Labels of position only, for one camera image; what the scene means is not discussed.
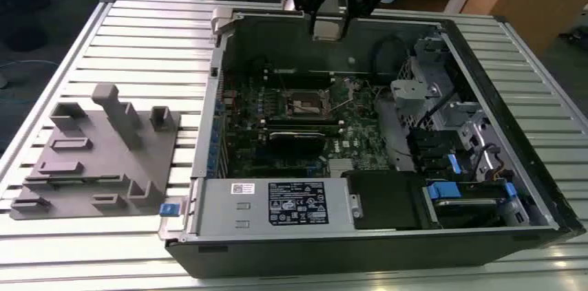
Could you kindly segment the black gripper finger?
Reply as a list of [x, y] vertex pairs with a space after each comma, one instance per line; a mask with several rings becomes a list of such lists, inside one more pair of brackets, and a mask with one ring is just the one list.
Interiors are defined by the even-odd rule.
[[327, 13], [326, 1], [327, 0], [306, 0], [303, 5], [304, 14], [310, 17], [308, 33], [315, 41], [326, 41], [330, 39], [330, 30], [324, 28], [326, 25], [323, 21], [318, 20], [318, 16]]
[[346, 37], [351, 20], [367, 17], [378, 6], [381, 0], [344, 0], [344, 2], [346, 7], [342, 29], [339, 31], [339, 41]]

